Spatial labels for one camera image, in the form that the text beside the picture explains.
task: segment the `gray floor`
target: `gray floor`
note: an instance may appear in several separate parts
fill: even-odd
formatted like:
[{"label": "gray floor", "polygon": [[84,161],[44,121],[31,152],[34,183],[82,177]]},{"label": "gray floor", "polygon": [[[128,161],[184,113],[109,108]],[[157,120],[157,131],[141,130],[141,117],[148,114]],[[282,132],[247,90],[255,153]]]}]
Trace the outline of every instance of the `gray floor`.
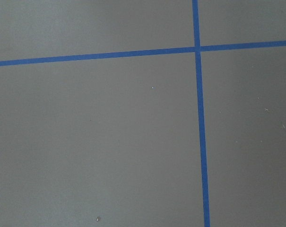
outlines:
[{"label": "gray floor", "polygon": [[[283,41],[286,0],[200,0],[199,26]],[[3,0],[0,27],[0,61],[194,46],[190,0]],[[286,227],[286,46],[201,61],[211,226]],[[193,52],[0,67],[1,227],[202,227],[200,161]]]}]

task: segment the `blue line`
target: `blue line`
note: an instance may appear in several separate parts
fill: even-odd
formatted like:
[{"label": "blue line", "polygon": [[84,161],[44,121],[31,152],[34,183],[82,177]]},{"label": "blue line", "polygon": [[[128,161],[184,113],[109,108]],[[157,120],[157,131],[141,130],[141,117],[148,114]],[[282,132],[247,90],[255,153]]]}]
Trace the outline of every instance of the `blue line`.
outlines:
[{"label": "blue line", "polygon": [[0,61],[0,66],[37,64],[37,63],[58,62],[58,61],[79,61],[79,60],[104,59],[104,58],[122,58],[122,57],[189,53],[189,52],[195,52],[195,47],[180,47],[180,48],[111,52],[111,53],[94,53],[94,54],[82,54],[82,55],[71,55],[71,56],[47,57],[47,58],[9,60],[9,61]]},{"label": "blue line", "polygon": [[192,0],[192,9],[193,9],[193,25],[194,25],[193,29],[194,43],[196,46],[195,68],[196,68],[196,85],[197,85],[198,112],[199,112],[199,146],[200,146],[201,180],[203,189],[204,226],[210,227],[207,151],[206,151],[202,67],[201,67],[201,55],[200,55],[198,0]]},{"label": "blue line", "polygon": [[202,46],[200,48],[200,51],[224,51],[224,50],[238,50],[238,49],[279,47],[279,46],[286,46],[286,40],[273,41],[273,42],[246,43],[246,44],[224,44],[224,45]]}]

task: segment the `vertical blue line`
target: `vertical blue line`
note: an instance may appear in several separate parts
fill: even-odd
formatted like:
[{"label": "vertical blue line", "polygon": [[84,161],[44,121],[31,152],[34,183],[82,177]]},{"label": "vertical blue line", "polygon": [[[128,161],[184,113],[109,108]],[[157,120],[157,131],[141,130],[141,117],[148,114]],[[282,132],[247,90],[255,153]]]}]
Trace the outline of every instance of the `vertical blue line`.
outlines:
[{"label": "vertical blue line", "polygon": [[200,35],[199,35],[199,8],[198,0],[192,0],[193,25],[194,25],[194,44],[195,52],[195,68],[196,68],[196,85],[198,96],[198,112],[199,112],[199,145],[200,145],[200,162],[201,162],[201,178],[203,188],[203,207],[204,207],[204,225],[210,227],[209,214],[209,194],[208,194],[208,173],[207,173],[207,152],[206,152],[206,134],[205,134],[205,117],[204,117],[204,98],[203,98],[203,81],[200,54]]}]

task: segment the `horizontal blue line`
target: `horizontal blue line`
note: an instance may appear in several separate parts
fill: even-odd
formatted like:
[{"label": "horizontal blue line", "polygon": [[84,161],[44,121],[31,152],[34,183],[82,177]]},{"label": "horizontal blue line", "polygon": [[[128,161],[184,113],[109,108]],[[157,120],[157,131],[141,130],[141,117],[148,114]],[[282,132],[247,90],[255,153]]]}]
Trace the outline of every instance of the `horizontal blue line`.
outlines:
[{"label": "horizontal blue line", "polygon": [[123,58],[123,57],[134,57],[134,56],[189,53],[189,52],[195,52],[195,47],[180,47],[180,48],[111,52],[111,53],[93,53],[93,54],[81,54],[81,55],[58,56],[58,57],[47,57],[47,58],[9,60],[9,61],[0,61],[0,66],[37,64],[37,63],[58,62],[58,61],[79,61],[79,60],[104,59],[104,58]]},{"label": "horizontal blue line", "polygon": [[[238,50],[238,49],[279,47],[279,46],[286,46],[286,41],[201,46],[200,51],[201,52],[224,51],[224,50]],[[144,50],[144,51],[125,51],[125,52],[69,55],[69,56],[58,56],[58,57],[47,57],[47,58],[29,58],[29,59],[0,61],[0,66],[37,64],[37,63],[47,63],[47,62],[59,62],[59,61],[79,61],[79,60],[92,60],[92,59],[105,59],[105,58],[123,58],[123,57],[148,56],[148,55],[173,54],[173,53],[190,53],[190,52],[196,52],[196,50],[197,50],[196,47],[191,46],[191,47],[166,48],[166,49],[155,49],[155,50]]]},{"label": "horizontal blue line", "polygon": [[262,48],[262,47],[279,47],[279,46],[286,46],[286,41],[201,46],[200,51],[201,52],[225,51],[225,50],[238,50],[238,49]]}]

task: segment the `gray surface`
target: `gray surface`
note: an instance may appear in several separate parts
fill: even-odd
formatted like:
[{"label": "gray surface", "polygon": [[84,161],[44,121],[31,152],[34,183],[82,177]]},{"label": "gray surface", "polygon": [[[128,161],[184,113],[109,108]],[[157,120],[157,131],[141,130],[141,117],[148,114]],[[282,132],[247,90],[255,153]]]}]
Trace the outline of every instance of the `gray surface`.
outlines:
[{"label": "gray surface", "polygon": [[191,0],[1,0],[0,27],[0,61],[194,45]]},{"label": "gray surface", "polygon": [[286,47],[202,63],[212,226],[286,227]]},{"label": "gray surface", "polygon": [[0,226],[203,226],[193,56],[0,67]]},{"label": "gray surface", "polygon": [[201,45],[286,40],[286,0],[200,0]]}]

